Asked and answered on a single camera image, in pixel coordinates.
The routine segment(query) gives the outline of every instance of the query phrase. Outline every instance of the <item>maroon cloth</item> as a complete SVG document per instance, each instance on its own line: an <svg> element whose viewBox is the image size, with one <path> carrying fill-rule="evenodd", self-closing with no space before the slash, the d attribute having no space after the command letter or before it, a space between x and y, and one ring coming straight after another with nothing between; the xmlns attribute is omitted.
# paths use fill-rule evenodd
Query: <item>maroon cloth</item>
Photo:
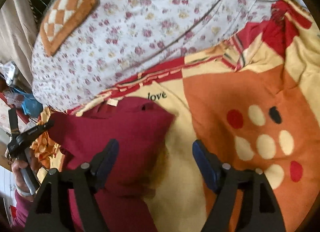
<svg viewBox="0 0 320 232"><path fill-rule="evenodd" d="M101 152L110 139L119 142L119 154L105 189L96 200L111 232L156 232L147 205L141 199L145 187L139 182L154 165L164 146L173 115L144 98L124 98L118 106L100 104L82 117L54 113L51 139L71 155L66 165L75 169ZM70 207L76 227L81 220L73 191Z"/></svg>
<svg viewBox="0 0 320 232"><path fill-rule="evenodd" d="M17 201L17 212L16 218L13 219L12 228L14 228L14 231L23 231L32 202L21 197L17 191L14 192L14 197Z"/></svg>

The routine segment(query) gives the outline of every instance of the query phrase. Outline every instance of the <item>bracelet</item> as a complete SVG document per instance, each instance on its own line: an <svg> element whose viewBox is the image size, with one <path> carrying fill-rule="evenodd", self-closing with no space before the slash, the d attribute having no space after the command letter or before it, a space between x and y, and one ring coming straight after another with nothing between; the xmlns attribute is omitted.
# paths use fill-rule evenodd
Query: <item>bracelet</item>
<svg viewBox="0 0 320 232"><path fill-rule="evenodd" d="M21 190L17 184L16 184L16 189L17 189L18 193L24 197L32 196L32 194L30 192L24 192L23 190Z"/></svg>

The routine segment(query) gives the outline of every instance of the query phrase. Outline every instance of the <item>beige curtain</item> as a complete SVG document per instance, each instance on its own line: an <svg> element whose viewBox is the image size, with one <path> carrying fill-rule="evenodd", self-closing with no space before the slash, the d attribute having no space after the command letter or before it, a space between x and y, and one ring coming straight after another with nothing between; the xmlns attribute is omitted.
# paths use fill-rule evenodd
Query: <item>beige curtain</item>
<svg viewBox="0 0 320 232"><path fill-rule="evenodd" d="M7 0L0 9L0 61L13 60L31 87L31 56L37 30L28 0Z"/></svg>

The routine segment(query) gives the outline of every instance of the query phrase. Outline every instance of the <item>garment label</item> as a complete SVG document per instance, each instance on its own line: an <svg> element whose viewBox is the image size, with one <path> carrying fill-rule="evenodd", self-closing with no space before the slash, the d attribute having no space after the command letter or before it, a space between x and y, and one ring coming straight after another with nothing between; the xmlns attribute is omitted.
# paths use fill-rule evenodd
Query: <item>garment label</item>
<svg viewBox="0 0 320 232"><path fill-rule="evenodd" d="M118 105L118 100L116 100L116 99L113 99L113 98L109 98L108 100L107 100L107 104L108 105L110 105L110 106L117 106Z"/></svg>

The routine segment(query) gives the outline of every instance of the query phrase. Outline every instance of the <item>yellow dot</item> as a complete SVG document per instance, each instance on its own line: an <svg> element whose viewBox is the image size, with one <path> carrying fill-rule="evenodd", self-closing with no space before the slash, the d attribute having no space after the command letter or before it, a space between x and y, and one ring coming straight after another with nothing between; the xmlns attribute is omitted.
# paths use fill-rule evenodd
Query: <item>yellow dot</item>
<svg viewBox="0 0 320 232"><path fill-rule="evenodd" d="M287 130L280 131L279 144L285 155L292 154L294 148L294 141L292 135Z"/></svg>
<svg viewBox="0 0 320 232"><path fill-rule="evenodd" d="M278 164L271 165L265 170L264 174L266 175L272 189L278 188L284 179L284 170Z"/></svg>
<svg viewBox="0 0 320 232"><path fill-rule="evenodd" d="M246 139L236 136L235 147L240 160L249 161L253 158L254 152L251 149L250 143Z"/></svg>
<svg viewBox="0 0 320 232"><path fill-rule="evenodd" d="M257 105L251 105L248 109L248 116L252 123L258 126L262 126L266 123L266 118L264 117L264 114L260 108L260 106Z"/></svg>
<svg viewBox="0 0 320 232"><path fill-rule="evenodd" d="M257 138L257 150L263 159L272 159L276 154L276 144L272 137L262 134Z"/></svg>

